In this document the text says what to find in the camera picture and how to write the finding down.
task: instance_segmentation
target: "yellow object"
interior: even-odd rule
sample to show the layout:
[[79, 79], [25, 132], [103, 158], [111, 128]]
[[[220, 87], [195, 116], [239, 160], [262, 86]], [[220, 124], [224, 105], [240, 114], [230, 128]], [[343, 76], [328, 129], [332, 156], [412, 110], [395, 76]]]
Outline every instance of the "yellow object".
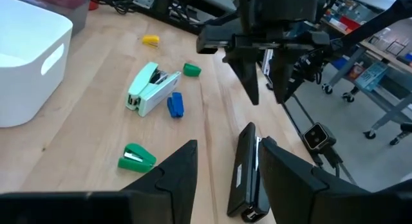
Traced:
[[160, 42], [160, 38], [157, 35], [144, 35], [142, 42], [145, 45], [157, 48]]

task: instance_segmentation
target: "bin handle cutout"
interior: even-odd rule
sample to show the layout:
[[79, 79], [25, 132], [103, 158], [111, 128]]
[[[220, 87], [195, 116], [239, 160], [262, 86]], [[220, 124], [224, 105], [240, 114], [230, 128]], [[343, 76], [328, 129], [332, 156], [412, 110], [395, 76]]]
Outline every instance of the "bin handle cutout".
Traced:
[[64, 44], [61, 44], [50, 56], [44, 61], [41, 66], [41, 75], [45, 75], [54, 64], [63, 56], [64, 53]]

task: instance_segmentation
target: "blue block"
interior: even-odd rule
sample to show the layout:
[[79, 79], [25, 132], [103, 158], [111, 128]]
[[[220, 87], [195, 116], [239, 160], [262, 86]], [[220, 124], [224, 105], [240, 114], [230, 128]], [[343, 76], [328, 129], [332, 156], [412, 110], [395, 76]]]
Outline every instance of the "blue block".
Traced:
[[172, 97], [167, 98], [167, 108], [173, 118], [183, 117], [185, 109], [183, 107], [182, 94], [179, 92], [173, 92]]

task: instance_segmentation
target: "gray floor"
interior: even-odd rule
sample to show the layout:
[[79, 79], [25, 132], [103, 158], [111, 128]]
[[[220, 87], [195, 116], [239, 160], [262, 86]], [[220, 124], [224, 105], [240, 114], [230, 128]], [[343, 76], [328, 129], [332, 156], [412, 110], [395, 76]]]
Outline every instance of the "gray floor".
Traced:
[[[326, 68], [323, 82], [328, 82], [336, 72], [332, 67]], [[378, 130], [376, 139], [367, 140], [362, 132], [370, 129], [384, 112], [362, 93], [352, 104], [343, 101], [341, 95], [352, 87], [342, 80], [331, 95], [325, 95], [320, 85], [305, 82], [295, 94], [314, 122], [326, 125], [335, 135], [335, 149], [356, 183], [369, 191], [378, 191], [412, 173], [412, 135], [390, 147], [389, 142], [400, 133], [400, 126], [389, 122]], [[294, 99], [286, 105], [301, 131], [310, 128], [311, 123]], [[347, 180], [342, 172], [341, 177]]]

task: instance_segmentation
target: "white plastic container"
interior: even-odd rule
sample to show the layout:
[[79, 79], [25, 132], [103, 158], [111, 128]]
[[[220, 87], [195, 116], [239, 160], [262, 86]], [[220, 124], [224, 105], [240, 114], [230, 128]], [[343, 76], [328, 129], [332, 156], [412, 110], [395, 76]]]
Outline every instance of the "white plastic container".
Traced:
[[62, 82], [71, 21], [18, 0], [0, 0], [0, 127], [31, 120]]

